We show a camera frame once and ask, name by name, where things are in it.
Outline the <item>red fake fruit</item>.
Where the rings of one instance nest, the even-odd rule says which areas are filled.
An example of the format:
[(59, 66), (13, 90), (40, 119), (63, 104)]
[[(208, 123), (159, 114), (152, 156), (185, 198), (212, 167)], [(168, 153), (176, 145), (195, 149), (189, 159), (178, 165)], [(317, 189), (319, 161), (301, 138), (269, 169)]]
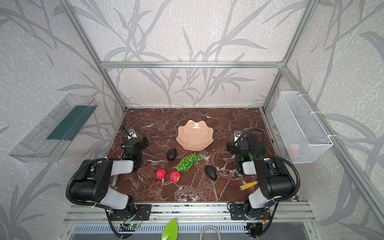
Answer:
[(180, 180), (180, 178), (181, 178), (181, 173), (178, 172), (178, 171), (173, 171), (171, 173), (170, 177), (171, 177), (171, 181), (173, 183), (177, 183)]
[(163, 180), (165, 179), (167, 176), (167, 171), (164, 170), (164, 169), (159, 169), (157, 170), (156, 172), (156, 177), (159, 179), (159, 180)]

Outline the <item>dark avocado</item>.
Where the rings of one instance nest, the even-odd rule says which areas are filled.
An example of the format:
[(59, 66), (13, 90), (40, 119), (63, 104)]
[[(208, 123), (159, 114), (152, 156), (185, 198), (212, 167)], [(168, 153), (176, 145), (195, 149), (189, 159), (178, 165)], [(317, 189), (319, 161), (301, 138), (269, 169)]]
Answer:
[(177, 156), (177, 150), (176, 148), (171, 148), (168, 152), (167, 152), (167, 160), (168, 161), (173, 161), (176, 159), (176, 156)]
[(212, 181), (216, 181), (218, 179), (218, 174), (216, 172), (216, 169), (213, 166), (206, 166), (205, 167), (205, 174)]

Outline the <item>green grape bunch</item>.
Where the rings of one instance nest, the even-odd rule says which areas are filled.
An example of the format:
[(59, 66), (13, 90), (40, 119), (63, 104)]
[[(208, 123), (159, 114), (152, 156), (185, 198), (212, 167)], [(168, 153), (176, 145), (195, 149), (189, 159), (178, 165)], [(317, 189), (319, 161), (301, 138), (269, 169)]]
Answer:
[(195, 163), (195, 162), (199, 162), (199, 161), (202, 161), (203, 160), (203, 156), (202, 155), (197, 155), (197, 154), (191, 154), (191, 155), (188, 155), (186, 157), (184, 157), (180, 162), (179, 164), (177, 164), (175, 166), (175, 170), (178, 171), (178, 172), (187, 172), (190, 170), (190, 168), (192, 167), (192, 165)]

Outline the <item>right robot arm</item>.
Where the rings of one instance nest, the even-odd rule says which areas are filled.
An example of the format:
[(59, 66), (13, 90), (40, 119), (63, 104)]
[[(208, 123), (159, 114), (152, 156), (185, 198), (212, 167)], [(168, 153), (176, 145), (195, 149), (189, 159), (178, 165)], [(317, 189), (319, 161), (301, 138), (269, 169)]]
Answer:
[(279, 156), (267, 156), (266, 134), (259, 128), (244, 133), (236, 131), (234, 142), (226, 150), (235, 155), (236, 170), (257, 177), (259, 188), (245, 200), (245, 210), (269, 208), (296, 195), (301, 185), (300, 175), (289, 161)]

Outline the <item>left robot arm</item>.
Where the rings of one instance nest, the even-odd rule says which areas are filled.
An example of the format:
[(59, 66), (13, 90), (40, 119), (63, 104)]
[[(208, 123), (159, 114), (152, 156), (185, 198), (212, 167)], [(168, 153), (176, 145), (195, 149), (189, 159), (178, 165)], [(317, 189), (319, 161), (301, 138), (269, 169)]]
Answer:
[(112, 189), (110, 180), (114, 176), (137, 172), (143, 163), (143, 150), (148, 146), (147, 137), (139, 139), (133, 129), (122, 128), (122, 156), (83, 161), (68, 182), (67, 199), (79, 206), (135, 213), (133, 198)]

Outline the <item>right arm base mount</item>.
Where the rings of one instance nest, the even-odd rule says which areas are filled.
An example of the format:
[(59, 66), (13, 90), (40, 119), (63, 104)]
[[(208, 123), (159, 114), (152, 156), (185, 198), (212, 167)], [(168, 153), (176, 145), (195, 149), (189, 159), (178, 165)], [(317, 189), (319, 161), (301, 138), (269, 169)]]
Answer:
[(232, 220), (256, 220), (263, 222), (271, 218), (271, 212), (268, 208), (254, 209), (246, 203), (236, 204), (229, 202), (227, 203), (227, 209)]

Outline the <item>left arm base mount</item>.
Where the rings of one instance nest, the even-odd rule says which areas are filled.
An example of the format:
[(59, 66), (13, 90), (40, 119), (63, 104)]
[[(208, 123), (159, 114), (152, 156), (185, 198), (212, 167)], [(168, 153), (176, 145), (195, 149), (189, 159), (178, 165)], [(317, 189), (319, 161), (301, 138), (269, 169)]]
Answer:
[(111, 221), (148, 221), (151, 214), (151, 204), (138, 204), (132, 211), (113, 210), (110, 213)]

